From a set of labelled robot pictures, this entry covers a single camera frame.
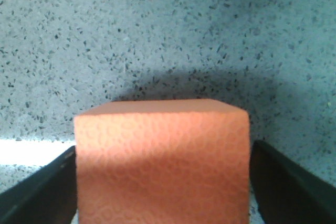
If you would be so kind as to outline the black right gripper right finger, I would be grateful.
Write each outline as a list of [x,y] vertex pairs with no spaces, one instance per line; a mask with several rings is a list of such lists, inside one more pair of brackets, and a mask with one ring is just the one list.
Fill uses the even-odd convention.
[[335,187],[264,141],[255,141],[250,181],[265,223],[335,223]]

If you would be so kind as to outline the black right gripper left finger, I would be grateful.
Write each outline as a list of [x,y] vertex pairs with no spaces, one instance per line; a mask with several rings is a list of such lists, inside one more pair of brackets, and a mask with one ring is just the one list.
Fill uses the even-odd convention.
[[75,146],[1,193],[1,223],[71,223],[76,210]]

